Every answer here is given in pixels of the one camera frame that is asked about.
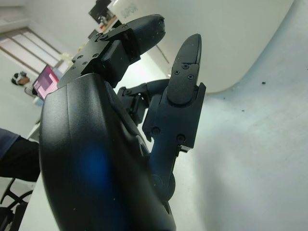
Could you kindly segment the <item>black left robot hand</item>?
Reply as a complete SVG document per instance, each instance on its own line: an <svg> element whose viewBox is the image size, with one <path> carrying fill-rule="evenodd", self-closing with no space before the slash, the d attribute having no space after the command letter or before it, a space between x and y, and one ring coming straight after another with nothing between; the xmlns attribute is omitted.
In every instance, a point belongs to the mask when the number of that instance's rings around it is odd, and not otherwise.
<svg viewBox="0 0 308 231"><path fill-rule="evenodd" d="M180 152L194 147L206 87L202 38L188 37L170 79L114 89L165 35L147 15L93 36L49 93L40 119L45 192L62 231L174 231Z"/></svg>

